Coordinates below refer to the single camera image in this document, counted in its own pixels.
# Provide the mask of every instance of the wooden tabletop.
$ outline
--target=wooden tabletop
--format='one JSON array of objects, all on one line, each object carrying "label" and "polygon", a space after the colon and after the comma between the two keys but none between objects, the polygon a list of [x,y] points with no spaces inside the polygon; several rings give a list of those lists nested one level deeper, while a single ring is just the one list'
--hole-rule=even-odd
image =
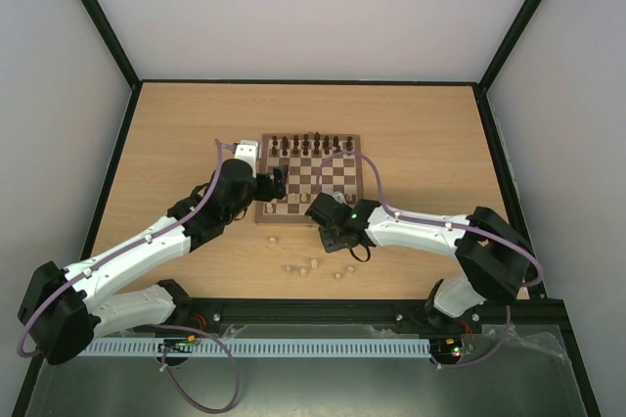
[{"label": "wooden tabletop", "polygon": [[[146,228],[206,182],[216,163],[214,138],[232,143],[307,131],[361,135],[392,206],[439,214],[487,206],[505,216],[469,87],[147,83],[94,253]],[[365,197],[376,200],[366,166],[364,185]],[[423,299],[437,280],[460,270],[454,259],[405,248],[376,248],[370,262],[358,263],[348,252],[325,254],[316,229],[257,226],[253,219],[249,213],[126,291],[173,278],[194,297]],[[287,265],[309,267],[311,258],[319,268],[306,277],[286,273]],[[337,281],[348,265],[354,273]]]}]

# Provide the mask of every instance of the gray wall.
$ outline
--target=gray wall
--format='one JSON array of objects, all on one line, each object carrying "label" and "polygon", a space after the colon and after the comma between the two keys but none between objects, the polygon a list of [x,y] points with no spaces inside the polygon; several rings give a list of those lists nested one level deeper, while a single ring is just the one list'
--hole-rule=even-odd
[{"label": "gray wall", "polygon": [[101,0],[143,78],[478,80],[523,0]]},{"label": "gray wall", "polygon": [[547,287],[624,415],[626,2],[545,0],[490,92]]},{"label": "gray wall", "polygon": [[76,261],[129,90],[78,0],[0,0],[0,415],[32,270]]}]

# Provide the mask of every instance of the purple cable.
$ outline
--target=purple cable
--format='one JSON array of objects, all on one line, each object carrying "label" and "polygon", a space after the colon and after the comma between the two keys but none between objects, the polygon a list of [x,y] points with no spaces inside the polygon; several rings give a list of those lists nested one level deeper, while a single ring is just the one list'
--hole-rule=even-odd
[{"label": "purple cable", "polygon": [[469,366],[477,365],[479,363],[483,363],[487,361],[489,358],[495,355],[496,351],[502,348],[502,346],[507,341],[507,335],[509,334],[509,328],[511,327],[511,307],[506,306],[506,308],[507,308],[507,322],[505,323],[505,330],[502,333],[502,337],[498,341],[498,344],[496,344],[492,349],[490,349],[487,353],[482,355],[480,358],[477,358],[476,360],[468,361],[467,363],[457,363],[455,365],[442,365],[441,363],[437,361],[437,359],[434,356],[430,358],[430,361],[434,363],[435,365],[437,365],[437,368],[441,367],[447,370],[456,370],[457,368],[468,368]]},{"label": "purple cable", "polygon": [[[222,155],[222,143],[218,139],[215,139],[215,146],[217,146],[217,167],[215,168],[215,173],[213,174],[213,179],[211,180],[210,185],[206,189],[206,192],[204,192],[204,195],[203,195],[202,199],[200,200],[200,202],[198,203],[198,206],[196,207],[196,209],[194,211],[190,211],[188,214],[183,216],[181,219],[179,219],[175,223],[172,223],[172,224],[170,224],[168,226],[165,226],[164,228],[162,228],[162,229],[158,230],[157,232],[155,232],[153,234],[153,239],[155,239],[155,238],[157,238],[159,236],[162,236],[165,233],[168,233],[169,231],[171,231],[172,229],[176,228],[177,226],[180,226],[183,223],[186,223],[193,216],[195,216],[196,213],[198,213],[202,209],[202,207],[204,207],[204,205],[206,205],[206,202],[208,202],[208,199],[210,198],[211,194],[213,193],[213,190],[215,190],[215,185],[217,185],[217,179],[219,178],[219,173],[222,170],[222,157],[223,157],[223,155]],[[134,241],[134,242],[130,243],[127,246],[124,246],[123,248],[120,248],[119,250],[115,251],[114,253],[111,253],[111,254],[107,255],[106,257],[103,257],[102,259],[100,259],[96,263],[94,263],[91,266],[91,271],[95,272],[100,267],[102,267],[105,263],[110,262],[114,258],[119,257],[122,254],[126,254],[128,251],[132,251],[133,249],[135,249],[135,248],[137,248],[137,247],[139,247],[142,244],[145,244],[147,242],[148,241],[146,239],[142,238],[142,239],[138,239],[137,241]],[[60,295],[62,295],[65,290],[68,290],[74,284],[76,284],[80,280],[82,280],[83,278],[87,278],[86,275],[84,273],[79,273],[78,275],[73,277],[71,280],[68,280],[61,287],[59,287],[52,295],[50,295],[43,303],[41,303],[41,305],[37,309],[35,309],[35,312],[32,314],[32,316],[30,316],[30,319],[28,319],[28,321],[26,321],[26,324],[23,327],[22,335],[20,336],[20,339],[18,340],[17,352],[18,352],[19,356],[21,356],[22,358],[30,358],[30,357],[35,356],[36,354],[39,353],[39,350],[37,350],[37,349],[35,349],[34,351],[24,351],[24,349],[23,349],[23,344],[26,341],[26,338],[28,337],[28,334],[30,333],[30,329],[32,329],[32,326],[34,325],[35,322],[37,322],[37,319],[39,319],[39,316],[41,316],[43,311],[45,311],[48,308],[48,306],[50,306],[50,304],[53,303],[53,301],[55,301]]]},{"label": "purple cable", "polygon": [[233,364],[233,369],[235,370],[235,391],[233,392],[233,397],[231,398],[230,402],[226,404],[224,407],[222,407],[221,409],[213,409],[211,407],[205,407],[199,402],[195,401],[187,393],[185,393],[185,390],[183,390],[183,388],[180,386],[180,383],[178,383],[178,381],[176,381],[176,378],[174,378],[174,374],[171,372],[171,370],[169,369],[169,366],[167,366],[167,363],[165,362],[165,359],[167,358],[167,353],[170,351],[170,348],[167,347],[163,351],[163,355],[160,358],[160,363],[161,365],[163,365],[162,369],[165,371],[165,373],[167,373],[167,376],[169,376],[169,379],[172,380],[172,383],[174,384],[174,388],[176,388],[176,391],[190,405],[194,406],[200,412],[204,412],[206,414],[222,414],[224,412],[228,412],[229,410],[233,409],[233,407],[237,405],[237,398],[239,397],[239,391],[242,385],[242,370],[239,368],[237,361],[235,360],[235,357],[233,356],[231,351],[228,350],[228,347],[226,347],[224,343],[217,338],[217,336],[215,336],[214,334],[209,334],[205,331],[201,331],[200,329],[194,329],[193,327],[167,326],[167,325],[162,325],[162,324],[152,324],[152,326],[158,327],[159,329],[171,329],[173,331],[192,332],[194,334],[206,337],[207,339],[211,339],[216,344],[218,344],[222,350],[224,350],[228,358],[231,360],[231,363]]},{"label": "purple cable", "polygon": [[[337,153],[334,153],[333,155],[328,156],[327,158],[325,158],[322,163],[320,164],[320,169],[319,172],[317,174],[317,178],[316,178],[316,185],[320,185],[320,176],[322,175],[322,167],[324,167],[330,160],[337,158],[339,156],[343,156],[343,155],[354,155],[360,159],[362,159],[363,161],[365,161],[367,164],[370,165],[370,167],[372,168],[372,171],[374,172],[374,177],[376,178],[376,184],[378,186],[378,190],[379,190],[379,202],[380,202],[380,206],[382,207],[382,209],[384,209],[384,211],[389,215],[395,218],[395,213],[393,212],[393,210],[389,207],[389,205],[387,204],[387,202],[384,199],[384,194],[382,193],[382,181],[380,180],[380,173],[379,170],[377,169],[376,165],[374,164],[374,162],[369,159],[367,156],[362,155],[360,152],[358,151],[339,151]],[[425,224],[428,226],[437,226],[440,228],[445,228],[446,227],[446,221],[439,221],[436,219],[427,219],[427,218],[420,218],[418,216],[406,216],[406,215],[399,215],[398,219],[401,219],[403,221],[410,221],[413,223],[418,223],[418,224]],[[454,229],[462,229],[464,231],[469,231],[470,233],[474,233],[477,234],[479,236],[485,237],[487,239],[491,239],[492,241],[495,241],[498,244],[501,244],[503,246],[505,246],[506,248],[511,249],[512,251],[515,251],[516,253],[523,255],[530,263],[532,263],[534,265],[534,267],[537,269],[537,278],[535,278],[534,280],[531,280],[530,282],[524,282],[521,284],[521,287],[527,288],[527,287],[534,287],[535,285],[539,285],[541,282],[543,282],[544,280],[544,269],[541,266],[541,264],[539,263],[539,261],[526,249],[521,248],[520,246],[518,246],[515,243],[512,243],[511,241],[502,238],[496,234],[492,234],[489,231],[485,231],[484,229],[480,229],[480,228],[476,228],[475,226],[467,226],[465,224],[460,224],[460,223],[450,223],[450,227],[454,228]]]}]

